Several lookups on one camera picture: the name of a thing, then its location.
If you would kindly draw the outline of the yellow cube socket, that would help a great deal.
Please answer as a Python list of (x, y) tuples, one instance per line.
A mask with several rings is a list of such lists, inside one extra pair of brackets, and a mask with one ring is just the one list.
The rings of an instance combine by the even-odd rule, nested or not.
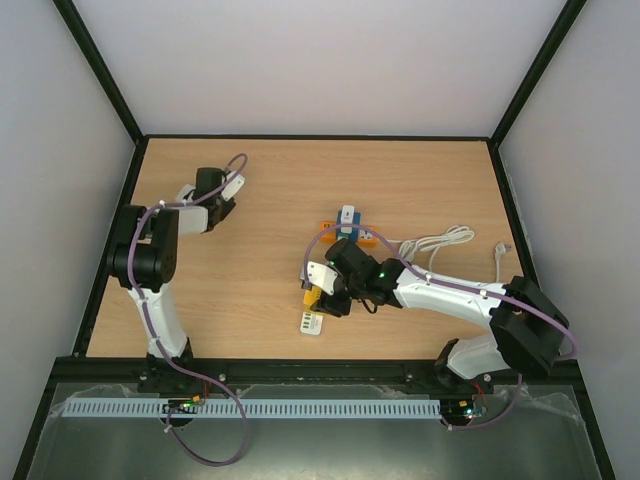
[(318, 312), (317, 302), (321, 299), (322, 294), (323, 291), (317, 286), (306, 290), (303, 296), (303, 311)]

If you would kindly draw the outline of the white power strip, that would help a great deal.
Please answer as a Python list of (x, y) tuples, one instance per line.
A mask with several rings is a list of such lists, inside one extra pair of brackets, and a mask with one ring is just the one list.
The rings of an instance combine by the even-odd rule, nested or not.
[(316, 312), (304, 311), (301, 316), (299, 331), (309, 336), (319, 336), (322, 333), (324, 316)]

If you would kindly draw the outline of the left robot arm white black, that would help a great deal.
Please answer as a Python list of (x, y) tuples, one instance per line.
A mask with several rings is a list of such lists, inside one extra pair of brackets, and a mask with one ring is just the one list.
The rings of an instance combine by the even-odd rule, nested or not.
[(193, 351), (177, 314), (171, 282), (178, 263), (178, 241), (184, 235), (212, 231), (236, 206), (234, 196), (245, 178), (233, 170), (202, 167), (173, 202), (153, 207), (122, 207), (107, 254), (109, 275), (136, 304), (147, 336), (145, 386), (188, 390), (197, 381), (208, 388), (221, 384), (192, 370)]

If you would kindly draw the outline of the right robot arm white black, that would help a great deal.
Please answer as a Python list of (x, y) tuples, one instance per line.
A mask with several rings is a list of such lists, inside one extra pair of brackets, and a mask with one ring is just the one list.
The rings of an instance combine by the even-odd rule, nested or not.
[(434, 376), (455, 392), (485, 375), (511, 369), (544, 379), (560, 359), (569, 322), (530, 279), (506, 284), (472, 282), (435, 274), (398, 256), (382, 262), (340, 239), (322, 263), (306, 260), (301, 277), (321, 294), (313, 311), (347, 316), (353, 302), (374, 314), (381, 306), (441, 313), (483, 328), (472, 339), (449, 340), (434, 362)]

